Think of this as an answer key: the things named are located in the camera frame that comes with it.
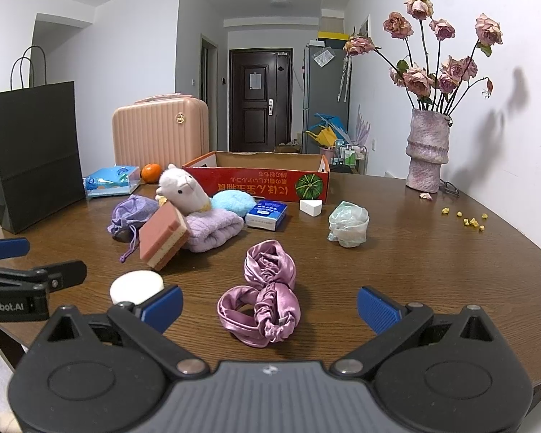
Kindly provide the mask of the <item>dried pink roses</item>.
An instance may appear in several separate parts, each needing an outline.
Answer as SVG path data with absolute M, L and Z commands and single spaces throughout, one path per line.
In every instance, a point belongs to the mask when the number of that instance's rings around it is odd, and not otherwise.
M 405 45 L 406 55 L 397 62 L 385 56 L 373 41 L 369 21 L 354 30 L 343 46 L 344 64 L 339 96 L 348 95 L 353 59 L 376 54 L 389 68 L 394 86 L 408 97 L 410 106 L 423 113 L 439 113 L 446 119 L 475 86 L 484 87 L 482 95 L 493 95 L 493 80 L 479 76 L 475 55 L 493 54 L 493 47 L 502 43 L 501 26 L 487 15 L 475 21 L 476 40 L 469 55 L 456 58 L 444 51 L 444 45 L 456 37 L 456 29 L 446 19 L 434 17 L 431 0 L 405 0 L 405 12 L 391 12 L 382 23 L 383 30 Z

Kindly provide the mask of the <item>pink satin scrunchie bonnet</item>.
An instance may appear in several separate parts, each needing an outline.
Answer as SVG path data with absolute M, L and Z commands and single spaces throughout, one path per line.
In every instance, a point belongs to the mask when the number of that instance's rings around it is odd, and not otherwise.
M 243 274 L 245 283 L 226 291 L 217 303 L 221 325 L 254 348 L 285 341 L 302 317 L 293 258 L 278 240 L 264 240 L 247 250 Z

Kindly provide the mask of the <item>light blue round puff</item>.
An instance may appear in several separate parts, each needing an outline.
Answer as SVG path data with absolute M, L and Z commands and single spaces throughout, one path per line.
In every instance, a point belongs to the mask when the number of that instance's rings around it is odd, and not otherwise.
M 211 198 L 211 204 L 213 208 L 232 211 L 244 217 L 257 203 L 249 193 L 241 190 L 225 190 L 215 193 Z

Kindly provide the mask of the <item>dark brown entrance door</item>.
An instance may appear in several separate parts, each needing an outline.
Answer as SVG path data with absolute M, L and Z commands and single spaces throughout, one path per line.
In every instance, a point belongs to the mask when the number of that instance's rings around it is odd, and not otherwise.
M 229 149 L 271 152 L 291 140 L 292 57 L 287 48 L 229 52 Z

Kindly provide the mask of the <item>pink layered sponge block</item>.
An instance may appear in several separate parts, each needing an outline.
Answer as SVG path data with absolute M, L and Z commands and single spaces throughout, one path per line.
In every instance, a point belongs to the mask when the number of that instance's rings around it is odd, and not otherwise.
M 188 236 L 184 215 L 166 202 L 140 229 L 140 259 L 159 272 L 184 246 Z

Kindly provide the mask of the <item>white alpaca plush toy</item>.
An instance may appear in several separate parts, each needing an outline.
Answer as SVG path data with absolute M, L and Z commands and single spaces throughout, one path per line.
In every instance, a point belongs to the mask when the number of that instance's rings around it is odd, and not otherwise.
M 161 174 L 155 199 L 160 204 L 170 201 L 184 216 L 206 212 L 212 207 L 210 197 L 197 180 L 174 164 L 169 164 Z

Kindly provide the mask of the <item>lavender towel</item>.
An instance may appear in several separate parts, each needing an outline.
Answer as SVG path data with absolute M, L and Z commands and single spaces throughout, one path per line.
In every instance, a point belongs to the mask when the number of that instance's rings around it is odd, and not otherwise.
M 244 227 L 244 220 L 232 211 L 221 208 L 191 213 L 184 218 L 188 240 L 184 249 L 202 253 L 220 247 L 237 236 Z

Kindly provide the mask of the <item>red cardboard box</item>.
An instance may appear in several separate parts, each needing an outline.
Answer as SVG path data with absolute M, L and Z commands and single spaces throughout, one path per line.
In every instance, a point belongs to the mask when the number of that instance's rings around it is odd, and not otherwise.
M 182 167 L 208 196 L 238 190 L 282 202 L 326 200 L 330 165 L 326 157 L 303 153 L 211 152 Z

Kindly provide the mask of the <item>white round sponge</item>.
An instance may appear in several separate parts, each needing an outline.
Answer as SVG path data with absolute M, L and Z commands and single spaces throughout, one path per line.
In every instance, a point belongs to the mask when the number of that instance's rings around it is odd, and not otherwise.
M 163 277 L 149 270 L 138 270 L 117 277 L 110 285 L 113 304 L 132 302 L 138 305 L 164 289 Z

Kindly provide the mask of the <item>pink ribbed suitcase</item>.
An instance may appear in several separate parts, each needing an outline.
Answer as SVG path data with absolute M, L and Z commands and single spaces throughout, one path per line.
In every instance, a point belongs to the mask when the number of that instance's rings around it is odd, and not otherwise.
M 144 98 L 114 111 L 112 137 L 118 165 L 181 167 L 209 151 L 209 109 L 180 93 Z

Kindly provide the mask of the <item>grey refrigerator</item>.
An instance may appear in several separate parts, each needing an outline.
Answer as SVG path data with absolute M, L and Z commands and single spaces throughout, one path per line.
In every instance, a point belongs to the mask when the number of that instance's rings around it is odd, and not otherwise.
M 320 122 L 316 113 L 337 116 L 349 128 L 349 102 L 339 95 L 345 63 L 342 48 L 305 48 L 304 100 L 303 100 L 303 153 L 319 153 L 318 144 L 306 134 Z

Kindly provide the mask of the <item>yellow box on refrigerator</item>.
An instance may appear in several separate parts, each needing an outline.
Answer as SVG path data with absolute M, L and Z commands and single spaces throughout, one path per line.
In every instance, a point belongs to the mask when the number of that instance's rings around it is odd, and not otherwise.
M 347 41 L 349 36 L 346 33 L 320 30 L 317 33 L 317 38 L 325 40 Z

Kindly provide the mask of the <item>white wedge sponge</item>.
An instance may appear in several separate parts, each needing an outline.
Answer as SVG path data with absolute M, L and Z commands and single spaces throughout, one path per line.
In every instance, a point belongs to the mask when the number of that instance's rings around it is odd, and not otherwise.
M 299 209 L 311 217 L 320 216 L 323 202 L 321 200 L 300 200 Z

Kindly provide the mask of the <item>pink textured vase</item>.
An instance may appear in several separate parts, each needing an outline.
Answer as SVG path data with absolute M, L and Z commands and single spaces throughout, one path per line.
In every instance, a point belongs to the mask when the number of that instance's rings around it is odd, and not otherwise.
M 412 111 L 405 153 L 410 157 L 406 185 L 422 193 L 437 193 L 441 167 L 449 162 L 449 120 L 431 110 Z

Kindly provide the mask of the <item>orange tangerine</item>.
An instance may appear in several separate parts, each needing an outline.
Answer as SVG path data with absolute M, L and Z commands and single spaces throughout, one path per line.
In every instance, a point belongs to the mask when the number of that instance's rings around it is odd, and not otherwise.
M 156 184 L 159 182 L 163 168 L 158 163 L 148 163 L 140 170 L 141 179 L 147 184 Z

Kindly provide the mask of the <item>lilac drawstring pouch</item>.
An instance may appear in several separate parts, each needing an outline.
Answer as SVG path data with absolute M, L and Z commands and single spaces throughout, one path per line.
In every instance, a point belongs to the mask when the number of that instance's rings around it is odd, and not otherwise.
M 140 244 L 140 229 L 158 209 L 158 201 L 139 194 L 132 194 L 115 206 L 107 232 L 113 240 L 129 243 L 128 249 L 119 258 L 121 263 L 125 263 L 136 251 Z

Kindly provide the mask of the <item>crumpled pale green plastic bag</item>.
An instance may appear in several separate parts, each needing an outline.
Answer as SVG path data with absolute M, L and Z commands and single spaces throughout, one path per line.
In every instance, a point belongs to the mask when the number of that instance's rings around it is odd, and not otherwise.
M 364 207 L 343 200 L 328 217 L 327 240 L 345 248 L 358 247 L 366 242 L 369 220 L 369 213 Z

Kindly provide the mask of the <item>eyeglasses behind vase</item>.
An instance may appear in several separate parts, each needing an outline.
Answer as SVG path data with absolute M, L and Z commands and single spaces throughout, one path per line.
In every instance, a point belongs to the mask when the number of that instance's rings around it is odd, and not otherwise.
M 449 181 L 445 181 L 443 179 L 440 180 L 439 191 L 444 194 L 447 194 L 448 196 L 452 196 L 452 197 L 459 196 L 459 189 L 453 183 Z

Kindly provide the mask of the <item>black paper shopping bag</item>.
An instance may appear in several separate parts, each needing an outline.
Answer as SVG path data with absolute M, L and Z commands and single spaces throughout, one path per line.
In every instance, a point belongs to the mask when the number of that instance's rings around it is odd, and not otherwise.
M 83 200 L 75 83 L 0 92 L 0 223 L 21 233 Z

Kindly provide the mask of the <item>blue tissue pack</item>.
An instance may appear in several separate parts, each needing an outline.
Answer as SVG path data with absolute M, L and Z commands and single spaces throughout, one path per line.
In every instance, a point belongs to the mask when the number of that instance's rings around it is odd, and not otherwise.
M 140 167 L 114 165 L 101 168 L 84 179 L 85 196 L 122 197 L 132 194 L 140 185 Z

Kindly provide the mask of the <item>blue white small box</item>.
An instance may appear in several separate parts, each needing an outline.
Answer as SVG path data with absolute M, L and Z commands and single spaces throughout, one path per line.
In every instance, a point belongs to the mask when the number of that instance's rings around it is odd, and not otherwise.
M 287 205 L 273 200 L 260 200 L 245 215 L 249 228 L 276 231 L 286 216 Z

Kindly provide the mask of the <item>yellow crumbs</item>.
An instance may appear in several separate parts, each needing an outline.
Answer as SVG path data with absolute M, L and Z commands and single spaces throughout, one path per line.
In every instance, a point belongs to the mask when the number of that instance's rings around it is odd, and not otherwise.
M 489 214 L 482 213 L 479 218 L 475 216 L 467 216 L 461 210 L 452 211 L 449 207 L 441 209 L 442 216 L 453 215 L 458 219 L 463 226 L 469 229 L 475 229 L 479 233 L 483 233 L 486 230 L 486 221 L 489 219 Z

